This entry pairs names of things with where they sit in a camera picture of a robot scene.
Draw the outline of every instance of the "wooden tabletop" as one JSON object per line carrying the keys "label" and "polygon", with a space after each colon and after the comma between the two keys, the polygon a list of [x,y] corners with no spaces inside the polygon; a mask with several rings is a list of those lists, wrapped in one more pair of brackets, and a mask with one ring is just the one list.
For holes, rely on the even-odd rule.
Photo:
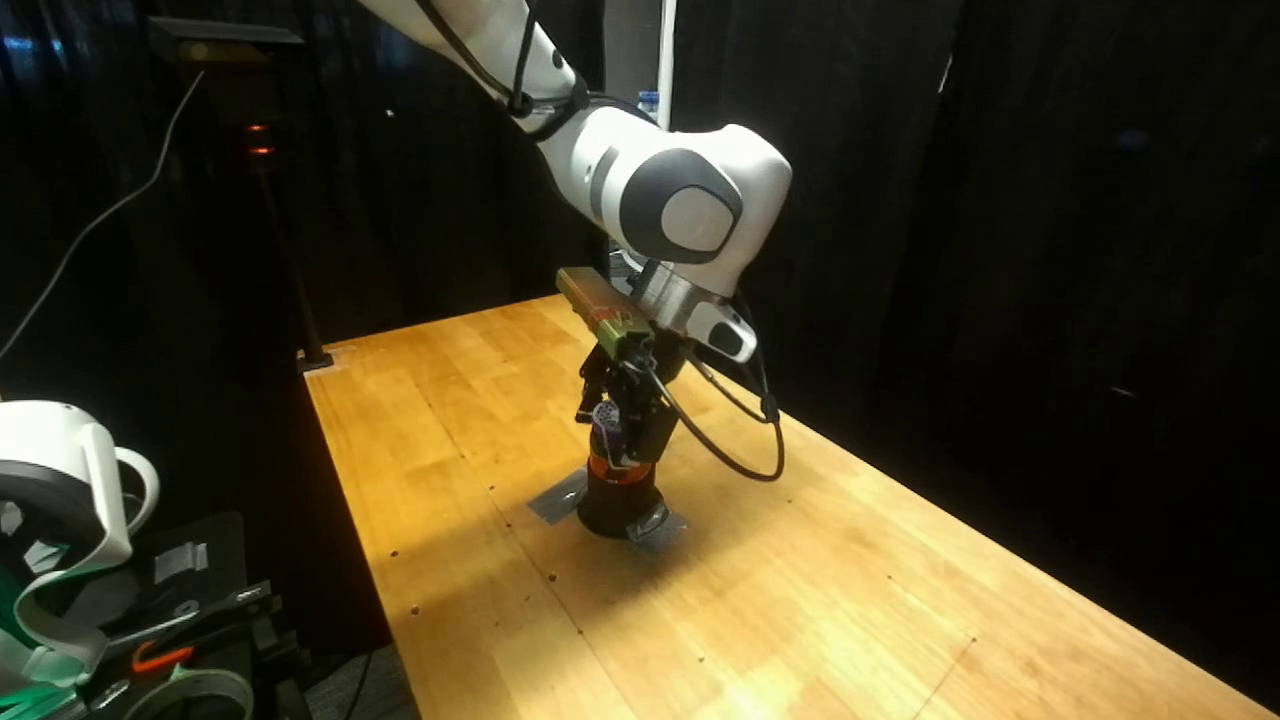
{"label": "wooden tabletop", "polygon": [[[589,346],[547,297],[309,375],[424,717],[1268,717],[794,418],[779,483],[678,429],[665,543],[531,512],[584,468]],[[766,429],[676,394],[766,468]]]}

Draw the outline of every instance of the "cable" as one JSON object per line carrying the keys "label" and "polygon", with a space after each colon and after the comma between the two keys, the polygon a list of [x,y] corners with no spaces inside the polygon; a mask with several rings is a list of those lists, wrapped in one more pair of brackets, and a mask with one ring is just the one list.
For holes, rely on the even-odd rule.
{"label": "cable", "polygon": [[151,175],[133,188],[127,194],[118,194],[115,204],[106,204],[105,210],[97,210],[79,237],[65,249],[61,262],[51,266],[46,285],[40,288],[40,297],[33,299],[33,308],[23,311],[23,320],[9,332],[5,346],[0,346],[0,362],[5,354],[10,352],[10,343],[28,332],[28,325],[36,320],[36,311],[44,308],[44,299],[51,297],[51,288],[65,281],[73,257],[79,252],[79,242],[105,222],[113,220],[118,208],[127,208],[133,198],[141,198],[163,170],[163,160],[167,160],[167,142],[170,142],[170,129],[175,120],[183,114],[187,100],[196,94],[202,70],[190,76],[187,92],[179,94],[179,102],[170,106],[167,122],[163,122],[163,140],[160,140],[160,150],[157,150],[157,169]]}
{"label": "cable", "polygon": [[659,392],[659,400],[676,410],[676,418],[678,418],[720,462],[726,462],[726,468],[738,472],[742,481],[758,481],[758,483],[773,483],[773,481],[779,481],[779,476],[787,472],[783,418],[779,418],[779,410],[774,410],[774,403],[773,403],[766,380],[762,380],[762,394],[766,394],[766,400],[762,400],[762,410],[751,410],[751,408],[738,403],[720,380],[712,380],[712,371],[700,366],[700,371],[712,380],[712,388],[720,388],[738,410],[747,410],[756,422],[773,422],[774,461],[773,461],[766,472],[758,472],[758,468],[747,468],[742,461],[726,457],[726,450],[678,408],[678,400],[666,392],[666,385],[657,375],[650,362],[642,362],[642,371],[649,371],[649,385]]}
{"label": "cable", "polygon": [[565,94],[526,94],[518,92],[525,83],[525,61],[526,61],[526,43],[531,43],[531,28],[537,28],[537,12],[526,8],[525,18],[525,34],[518,34],[518,61],[517,61],[517,89],[509,89],[505,81],[496,81],[477,55],[472,46],[455,34],[455,28],[442,18],[442,12],[432,0],[414,0],[414,8],[436,25],[436,32],[442,34],[442,43],[455,53],[455,61],[492,92],[512,106],[540,106],[540,102],[573,102],[584,89],[576,83]]}
{"label": "cable", "polygon": [[[726,299],[747,325],[756,325],[756,314],[751,314],[751,308],[747,308],[747,299],[742,297],[730,297]],[[766,385],[766,362],[762,362],[762,346],[756,346],[756,385],[758,385],[758,414],[762,418],[774,418],[779,414],[779,408],[774,408],[774,394],[773,394],[773,385]]]}
{"label": "cable", "polygon": [[369,681],[369,665],[371,665],[371,651],[362,651],[362,665],[361,665],[361,675],[354,675],[354,686],[350,686],[350,698],[346,698],[346,720],[350,720],[350,717],[354,717],[354,707],[361,707],[362,681]]}
{"label": "cable", "polygon": [[525,34],[518,34],[512,94],[509,94],[509,111],[512,114],[526,114],[531,111],[531,94],[525,92],[525,64],[526,64],[531,28],[537,28],[537,12],[525,8]]}

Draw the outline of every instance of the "black cable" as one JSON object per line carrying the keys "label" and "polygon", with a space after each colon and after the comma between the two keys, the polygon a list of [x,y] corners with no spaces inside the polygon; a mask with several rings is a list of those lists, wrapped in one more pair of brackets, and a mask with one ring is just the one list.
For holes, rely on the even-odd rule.
{"label": "black cable", "polygon": [[756,422],[773,422],[773,414],[762,414],[762,410],[756,410],[756,408],[747,408],[738,394],[730,394],[720,380],[717,380],[717,371],[707,371],[707,362],[705,361],[686,361],[730,408],[738,408],[742,414],[751,414]]}
{"label": "black cable", "polygon": [[517,83],[509,89],[505,81],[496,81],[477,55],[472,46],[455,34],[455,28],[442,18],[442,12],[432,0],[414,0],[414,8],[436,25],[436,32],[442,34],[442,43],[455,53],[455,61],[492,92],[509,102],[512,114],[526,114],[540,102],[581,102],[584,83],[576,81],[573,92],[565,94],[526,94],[518,92],[525,83],[525,64],[526,64],[526,43],[531,43],[531,28],[537,28],[537,12],[526,12],[525,18],[525,34],[518,34],[518,61],[517,61]]}
{"label": "black cable", "polygon": [[[730,297],[730,308],[756,327],[756,314],[751,314],[751,308],[747,308],[742,297]],[[766,385],[762,343],[756,346],[751,361],[756,361],[751,366],[756,366],[756,385],[758,385],[758,410],[762,410],[766,418],[774,418],[779,408],[774,408],[774,394],[773,394],[773,385]]]}
{"label": "black cable", "polygon": [[783,438],[783,418],[774,410],[774,403],[766,400],[766,410],[758,414],[758,422],[773,422],[773,446],[774,446],[774,461],[766,472],[758,468],[747,468],[742,461],[726,457],[685,408],[678,400],[666,392],[666,385],[657,375],[657,366],[649,362],[649,380],[650,388],[659,392],[659,400],[676,410],[676,418],[720,461],[726,462],[730,472],[738,472],[742,481],[758,481],[758,483],[773,483],[787,472],[787,438]]}
{"label": "black cable", "polygon": [[350,720],[350,717],[354,717],[354,707],[361,707],[362,681],[369,681],[369,665],[371,665],[371,651],[362,651],[362,665],[361,665],[361,675],[354,675],[354,686],[350,686],[350,698],[346,698],[346,720]]}
{"label": "black cable", "polygon": [[531,111],[531,94],[525,94],[525,64],[526,64],[526,43],[531,43],[537,15],[540,15],[540,12],[531,12],[531,8],[525,5],[525,34],[518,34],[512,94],[509,94],[509,111],[512,111],[512,114],[526,114],[526,111]]}

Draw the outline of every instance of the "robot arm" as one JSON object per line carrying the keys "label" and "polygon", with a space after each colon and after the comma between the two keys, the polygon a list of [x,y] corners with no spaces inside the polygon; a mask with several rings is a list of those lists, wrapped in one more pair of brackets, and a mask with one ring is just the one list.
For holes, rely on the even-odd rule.
{"label": "robot arm", "polygon": [[591,102],[525,0],[361,0],[464,67],[542,150],[558,194],[635,260],[632,299],[665,332],[735,362],[756,332],[730,311],[787,194],[793,162],[756,133],[665,133]]}

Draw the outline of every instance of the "floor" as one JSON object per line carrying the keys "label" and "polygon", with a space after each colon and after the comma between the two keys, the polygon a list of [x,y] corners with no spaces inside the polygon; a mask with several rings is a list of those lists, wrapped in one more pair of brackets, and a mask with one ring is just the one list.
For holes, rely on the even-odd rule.
{"label": "floor", "polygon": [[414,720],[396,646],[350,656],[309,691],[316,720]]}

